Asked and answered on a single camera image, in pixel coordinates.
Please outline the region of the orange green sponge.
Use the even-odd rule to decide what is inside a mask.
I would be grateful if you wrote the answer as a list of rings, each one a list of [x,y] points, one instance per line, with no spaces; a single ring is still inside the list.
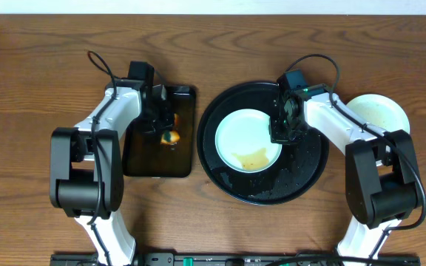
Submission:
[[[175,145],[180,140],[180,135],[178,133],[178,124],[179,124],[179,116],[178,114],[174,114],[174,124],[172,128],[168,131],[164,131],[160,143],[163,145]]]

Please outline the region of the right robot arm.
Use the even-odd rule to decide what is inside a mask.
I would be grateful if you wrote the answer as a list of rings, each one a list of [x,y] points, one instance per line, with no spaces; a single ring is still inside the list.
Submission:
[[[311,130],[345,155],[345,196],[353,215],[337,253],[345,265],[378,265],[377,254],[416,208],[426,209],[410,135],[388,132],[350,110],[325,84],[280,85],[271,141],[292,144]]]

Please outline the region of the mint green plate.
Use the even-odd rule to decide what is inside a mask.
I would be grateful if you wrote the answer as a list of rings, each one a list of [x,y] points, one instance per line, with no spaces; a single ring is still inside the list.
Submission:
[[[410,133],[410,122],[404,109],[384,95],[360,95],[346,106],[366,121],[389,132],[402,129]]]
[[[218,125],[214,144],[220,159],[230,168],[253,174],[270,168],[282,146],[272,143],[270,117],[256,109],[240,109]]]

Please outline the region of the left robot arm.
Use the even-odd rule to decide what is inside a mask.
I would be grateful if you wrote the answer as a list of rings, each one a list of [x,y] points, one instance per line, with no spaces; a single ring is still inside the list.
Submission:
[[[119,140],[142,118],[149,132],[173,124],[166,113],[167,88],[148,81],[109,83],[101,102],[73,127],[58,127],[51,136],[50,202],[88,233],[96,265],[131,265],[136,241],[120,211],[124,173]]]

